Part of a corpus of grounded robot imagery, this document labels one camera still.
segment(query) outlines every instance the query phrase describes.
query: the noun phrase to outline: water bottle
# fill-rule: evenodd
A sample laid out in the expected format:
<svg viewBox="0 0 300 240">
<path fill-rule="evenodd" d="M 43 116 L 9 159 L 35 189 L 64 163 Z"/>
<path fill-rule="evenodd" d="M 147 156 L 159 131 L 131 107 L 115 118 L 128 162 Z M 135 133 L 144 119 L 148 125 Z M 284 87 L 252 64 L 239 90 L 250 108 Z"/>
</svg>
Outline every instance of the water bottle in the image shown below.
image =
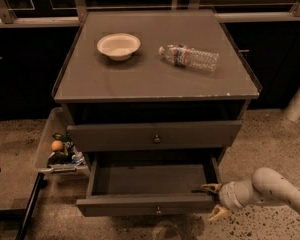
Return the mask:
<svg viewBox="0 0 300 240">
<path fill-rule="evenodd" d="M 191 67 L 214 72 L 219 53 L 200 51 L 183 44 L 161 46 L 159 54 L 168 62 L 179 67 Z"/>
</svg>

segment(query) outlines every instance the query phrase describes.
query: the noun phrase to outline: concrete floor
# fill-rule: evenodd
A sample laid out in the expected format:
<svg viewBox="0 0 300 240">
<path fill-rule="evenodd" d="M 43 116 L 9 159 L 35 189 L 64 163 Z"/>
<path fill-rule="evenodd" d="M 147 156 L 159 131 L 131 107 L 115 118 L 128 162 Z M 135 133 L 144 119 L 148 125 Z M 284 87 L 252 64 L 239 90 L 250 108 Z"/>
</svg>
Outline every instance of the concrete floor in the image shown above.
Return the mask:
<svg viewBox="0 0 300 240">
<path fill-rule="evenodd" d="M 35 151 L 44 125 L 45 120 L 0 122 L 0 208 L 26 205 L 36 178 Z M 222 181 L 244 179 L 261 166 L 277 170 L 300 188 L 300 119 L 290 122 L 280 110 L 247 111 L 220 165 Z M 86 218 L 75 201 L 85 196 L 87 182 L 49 178 L 26 239 L 156 239 L 161 228 L 172 226 L 183 239 L 300 240 L 300 216 L 286 206 L 246 207 L 213 223 L 207 221 L 208 213 Z M 16 224 L 0 222 L 0 239 L 14 239 L 16 229 Z"/>
</svg>

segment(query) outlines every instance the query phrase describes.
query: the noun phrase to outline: white bowl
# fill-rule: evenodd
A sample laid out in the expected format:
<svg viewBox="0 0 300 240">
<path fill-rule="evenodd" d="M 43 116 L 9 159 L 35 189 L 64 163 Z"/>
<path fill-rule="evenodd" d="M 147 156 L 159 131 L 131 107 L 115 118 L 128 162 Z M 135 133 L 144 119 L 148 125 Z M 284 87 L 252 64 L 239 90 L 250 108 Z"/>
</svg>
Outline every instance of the white bowl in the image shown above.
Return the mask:
<svg viewBox="0 0 300 240">
<path fill-rule="evenodd" d="M 140 40 L 130 34 L 118 33 L 101 38 L 97 44 L 99 52 L 115 61 L 127 60 L 140 47 Z"/>
</svg>

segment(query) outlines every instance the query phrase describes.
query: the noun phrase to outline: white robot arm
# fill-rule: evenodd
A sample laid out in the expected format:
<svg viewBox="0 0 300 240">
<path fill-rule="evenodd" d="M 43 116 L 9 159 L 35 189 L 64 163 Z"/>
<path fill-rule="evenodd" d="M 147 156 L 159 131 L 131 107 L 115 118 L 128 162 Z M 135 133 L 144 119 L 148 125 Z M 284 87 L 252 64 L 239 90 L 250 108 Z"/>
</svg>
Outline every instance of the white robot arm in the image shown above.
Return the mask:
<svg viewBox="0 0 300 240">
<path fill-rule="evenodd" d="M 270 168 L 257 169 L 248 180 L 204 184 L 201 189 L 217 194 L 220 201 L 213 209 L 210 221 L 227 216 L 231 210 L 242 209 L 247 205 L 286 204 L 300 214 L 300 190 Z"/>
</svg>

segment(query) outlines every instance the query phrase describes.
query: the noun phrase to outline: black cabinet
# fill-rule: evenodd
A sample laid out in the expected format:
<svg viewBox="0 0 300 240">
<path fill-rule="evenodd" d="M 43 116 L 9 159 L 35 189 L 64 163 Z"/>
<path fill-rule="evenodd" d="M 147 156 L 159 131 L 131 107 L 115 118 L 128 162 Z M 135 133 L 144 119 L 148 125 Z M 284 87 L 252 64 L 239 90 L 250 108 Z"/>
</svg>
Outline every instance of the black cabinet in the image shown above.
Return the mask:
<svg viewBox="0 0 300 240">
<path fill-rule="evenodd" d="M 300 22 L 226 24 L 263 90 L 249 108 L 284 108 L 300 86 Z"/>
<path fill-rule="evenodd" d="M 77 28 L 0 29 L 0 120 L 46 118 Z"/>
</svg>

